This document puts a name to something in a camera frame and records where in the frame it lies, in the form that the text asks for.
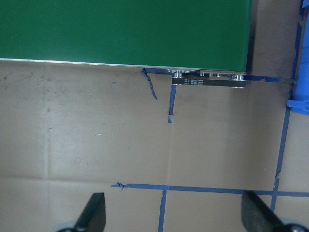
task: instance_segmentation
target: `green board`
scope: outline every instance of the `green board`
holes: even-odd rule
[[[0,59],[245,71],[252,0],[1,0]]]

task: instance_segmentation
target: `green surface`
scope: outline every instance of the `green surface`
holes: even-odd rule
[[[252,0],[1,0],[0,58],[245,71]]]

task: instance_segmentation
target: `green panel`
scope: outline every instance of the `green panel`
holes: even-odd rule
[[[0,58],[245,71],[252,0],[1,0]]]

